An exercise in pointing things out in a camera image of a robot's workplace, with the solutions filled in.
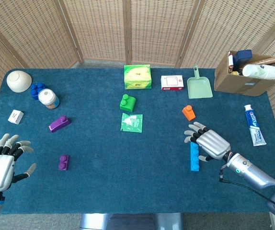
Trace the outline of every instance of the small white cube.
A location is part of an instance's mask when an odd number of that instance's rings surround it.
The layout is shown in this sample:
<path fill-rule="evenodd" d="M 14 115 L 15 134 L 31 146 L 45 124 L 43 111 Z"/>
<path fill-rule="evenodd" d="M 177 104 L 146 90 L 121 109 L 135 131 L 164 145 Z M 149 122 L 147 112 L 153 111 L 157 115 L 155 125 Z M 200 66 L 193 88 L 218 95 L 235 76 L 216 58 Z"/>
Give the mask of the small white cube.
<path fill-rule="evenodd" d="M 19 111 L 19 110 L 13 110 L 8 121 L 10 121 L 11 123 L 14 123 L 14 124 L 19 124 L 21 119 L 23 117 L 23 112 L 22 111 Z"/>
<path fill-rule="evenodd" d="M 182 75 L 161 76 L 162 90 L 183 90 Z"/>

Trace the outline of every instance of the plastic bag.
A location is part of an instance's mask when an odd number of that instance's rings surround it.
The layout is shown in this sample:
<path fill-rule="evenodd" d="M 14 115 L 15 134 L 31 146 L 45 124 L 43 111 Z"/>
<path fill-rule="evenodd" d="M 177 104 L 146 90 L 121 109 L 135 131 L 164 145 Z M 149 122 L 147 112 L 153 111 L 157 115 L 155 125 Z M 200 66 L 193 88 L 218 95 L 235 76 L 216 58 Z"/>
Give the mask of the plastic bag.
<path fill-rule="evenodd" d="M 143 126 L 143 114 L 128 115 L 123 113 L 121 131 L 141 133 Z"/>

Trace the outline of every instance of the green toy block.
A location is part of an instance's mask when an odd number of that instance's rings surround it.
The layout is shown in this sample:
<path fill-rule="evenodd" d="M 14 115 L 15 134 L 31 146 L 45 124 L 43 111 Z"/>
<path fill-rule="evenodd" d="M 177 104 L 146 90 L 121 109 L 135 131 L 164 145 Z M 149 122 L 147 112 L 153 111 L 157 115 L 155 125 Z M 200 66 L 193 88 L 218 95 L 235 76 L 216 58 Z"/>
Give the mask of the green toy block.
<path fill-rule="evenodd" d="M 119 108 L 125 111 L 133 112 L 135 103 L 136 99 L 134 97 L 130 97 L 128 94 L 124 94 Z"/>

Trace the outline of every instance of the paper cup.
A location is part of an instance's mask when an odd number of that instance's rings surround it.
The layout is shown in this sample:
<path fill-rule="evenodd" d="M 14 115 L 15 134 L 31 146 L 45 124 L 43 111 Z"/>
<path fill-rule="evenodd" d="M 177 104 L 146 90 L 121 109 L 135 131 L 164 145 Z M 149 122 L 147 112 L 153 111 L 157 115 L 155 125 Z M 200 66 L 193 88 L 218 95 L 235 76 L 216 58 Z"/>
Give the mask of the paper cup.
<path fill-rule="evenodd" d="M 275 66 L 246 65 L 242 73 L 245 77 L 275 80 Z"/>

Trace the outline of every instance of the blue felt surface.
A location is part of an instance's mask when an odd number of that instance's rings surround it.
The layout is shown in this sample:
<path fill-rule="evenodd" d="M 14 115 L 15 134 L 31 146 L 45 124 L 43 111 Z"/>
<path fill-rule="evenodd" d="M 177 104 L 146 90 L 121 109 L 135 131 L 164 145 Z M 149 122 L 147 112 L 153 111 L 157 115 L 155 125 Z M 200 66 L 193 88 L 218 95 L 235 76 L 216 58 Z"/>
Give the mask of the blue felt surface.
<path fill-rule="evenodd" d="M 239 152 L 275 178 L 275 121 L 267 97 L 213 91 L 213 98 L 189 99 L 183 91 L 160 90 L 161 75 L 183 75 L 192 69 L 152 69 L 152 89 L 124 90 L 123 69 L 26 69 L 33 83 L 43 82 L 60 98 L 50 110 L 30 96 L 14 93 L 4 79 L 0 90 L 0 137 L 19 134 L 32 142 L 34 154 L 18 160 L 16 173 L 33 162 L 34 174 L 4 193 L 3 213 L 154 213 L 259 212 L 264 200 L 251 191 L 218 182 L 223 162 L 201 162 L 190 171 L 189 144 L 182 109 L 193 106 L 196 121 L 214 129 Z M 214 83 L 214 69 L 199 69 Z M 143 114 L 143 132 L 120 131 L 122 95 L 136 97 L 134 114 Z M 267 145 L 254 147 L 244 113 L 252 104 Z M 7 121 L 12 109 L 24 116 Z M 72 123 L 50 133 L 61 115 Z M 57 169 L 59 156 L 70 155 L 68 171 Z M 226 170 L 225 178 L 244 181 Z"/>

